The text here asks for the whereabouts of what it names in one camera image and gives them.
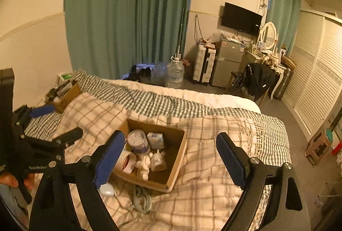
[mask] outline white louvered door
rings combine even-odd
[[[309,139],[327,120],[341,93],[342,21],[315,11],[301,12],[291,59],[297,67],[284,97],[305,124]]]

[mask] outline gray floor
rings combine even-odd
[[[184,89],[203,93],[226,94],[224,88],[193,84],[188,80],[184,82]],[[266,97],[260,106],[260,110],[263,114],[277,117],[285,124],[289,137],[292,164],[296,170],[300,186],[304,191],[311,226],[314,228],[320,220],[320,209],[315,206],[315,200],[322,187],[328,181],[342,181],[340,178],[340,167],[336,163],[336,157],[332,156],[331,153],[327,153],[318,166],[315,168],[312,167],[304,157],[307,140],[285,104],[280,100],[271,100],[269,97]]]

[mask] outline roll of tape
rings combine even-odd
[[[118,161],[115,164],[115,168],[124,173],[130,174],[133,171],[135,164],[136,155],[132,152],[123,150]]]

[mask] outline person's finger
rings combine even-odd
[[[29,173],[24,180],[24,185],[32,190],[35,187],[35,175],[33,173]]]
[[[8,172],[5,172],[0,175],[0,184],[9,185],[10,187],[14,188],[18,187],[17,179],[11,173]]]

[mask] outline large plastic water jug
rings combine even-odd
[[[166,66],[165,87],[182,88],[184,79],[184,65],[178,57],[171,57]]]

